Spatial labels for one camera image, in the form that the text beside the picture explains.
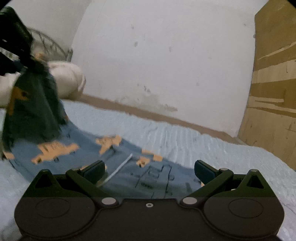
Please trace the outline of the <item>blue pants with orange print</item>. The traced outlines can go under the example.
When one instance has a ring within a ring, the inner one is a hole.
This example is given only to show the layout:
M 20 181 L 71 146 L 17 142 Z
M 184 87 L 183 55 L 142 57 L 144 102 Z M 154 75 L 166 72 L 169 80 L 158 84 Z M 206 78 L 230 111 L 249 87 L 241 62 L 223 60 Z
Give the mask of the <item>blue pants with orange print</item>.
M 113 197 L 144 199 L 181 198 L 201 187 L 192 169 L 118 135 L 96 136 L 75 126 L 45 61 L 10 61 L 4 73 L 15 72 L 2 140 L 4 156 L 28 181 L 43 169 L 53 174 L 72 169 Z

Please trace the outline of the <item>metal bed headboard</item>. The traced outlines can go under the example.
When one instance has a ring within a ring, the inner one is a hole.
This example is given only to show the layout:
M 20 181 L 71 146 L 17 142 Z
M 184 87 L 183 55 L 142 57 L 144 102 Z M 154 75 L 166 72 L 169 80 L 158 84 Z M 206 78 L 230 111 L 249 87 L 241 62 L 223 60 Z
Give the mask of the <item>metal bed headboard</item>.
M 63 49 L 55 40 L 39 30 L 28 28 L 28 31 L 33 37 L 32 55 L 43 53 L 49 61 L 71 61 L 73 56 L 72 48 Z

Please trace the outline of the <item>light blue bed sheet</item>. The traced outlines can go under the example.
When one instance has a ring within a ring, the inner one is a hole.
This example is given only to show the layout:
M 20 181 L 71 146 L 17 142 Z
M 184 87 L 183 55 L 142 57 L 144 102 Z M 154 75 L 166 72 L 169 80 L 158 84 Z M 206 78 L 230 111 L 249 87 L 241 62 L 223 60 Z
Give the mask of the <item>light blue bed sheet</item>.
M 104 209 L 132 207 L 103 221 L 104 240 L 295 240 L 295 171 L 270 152 L 235 145 L 195 130 L 62 101 L 69 120 L 96 136 L 120 136 L 145 151 L 194 171 L 202 160 L 215 169 L 247 174 L 257 169 L 275 198 L 233 197 L 235 189 L 196 198 L 23 197 L 28 181 L 1 156 L 1 240 L 20 229 L 38 240 L 76 240 L 98 224 Z

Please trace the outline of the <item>cream rolled blanket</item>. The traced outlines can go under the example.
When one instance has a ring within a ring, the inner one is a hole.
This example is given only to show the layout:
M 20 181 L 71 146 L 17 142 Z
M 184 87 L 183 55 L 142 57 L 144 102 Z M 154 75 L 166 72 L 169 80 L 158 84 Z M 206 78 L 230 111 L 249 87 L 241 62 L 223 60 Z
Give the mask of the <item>cream rolled blanket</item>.
M 82 95 L 86 78 L 77 65 L 66 61 L 49 61 L 48 67 L 56 80 L 58 96 L 61 99 L 76 100 Z M 6 108 L 8 105 L 11 90 L 19 76 L 20 73 L 15 73 L 1 77 L 1 108 Z

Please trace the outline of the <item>wooden wardrobe panel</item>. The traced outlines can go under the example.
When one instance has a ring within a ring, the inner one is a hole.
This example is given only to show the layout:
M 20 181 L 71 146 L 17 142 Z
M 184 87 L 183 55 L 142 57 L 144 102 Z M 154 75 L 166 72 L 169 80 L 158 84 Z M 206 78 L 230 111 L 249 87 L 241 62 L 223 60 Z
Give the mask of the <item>wooden wardrobe panel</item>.
M 238 137 L 295 169 L 295 1 L 268 1 L 255 15 L 255 58 Z

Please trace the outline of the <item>brown bed base board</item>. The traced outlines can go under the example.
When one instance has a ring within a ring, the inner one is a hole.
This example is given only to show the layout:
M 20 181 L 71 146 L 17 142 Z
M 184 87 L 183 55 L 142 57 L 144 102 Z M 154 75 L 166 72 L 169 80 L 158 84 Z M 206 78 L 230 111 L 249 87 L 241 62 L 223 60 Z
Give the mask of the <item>brown bed base board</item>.
M 193 123 L 188 123 L 183 120 L 179 120 L 176 118 L 172 118 L 169 116 L 165 116 L 158 113 L 152 113 L 147 110 L 142 110 L 136 107 L 120 104 L 117 102 L 109 101 L 107 99 L 102 98 L 96 98 L 89 95 L 81 95 L 78 98 L 79 102 L 89 104 L 95 108 L 102 108 L 102 109 L 108 109 L 108 110 L 114 110 L 114 111 L 121 111 L 124 113 L 128 113 L 129 115 L 135 115 L 139 118 L 146 118 L 148 120 L 158 121 L 158 122 L 167 122 L 172 125 L 179 125 L 186 128 L 191 128 L 193 130 L 196 130 L 200 132 L 201 134 L 207 134 L 214 138 L 219 138 L 223 141 L 226 141 L 228 143 L 238 144 L 238 145 L 246 145 L 243 141 L 241 141 L 238 137 L 231 137 L 229 134 L 225 132 L 219 132 L 216 130 L 212 130 L 203 126 L 199 126 Z

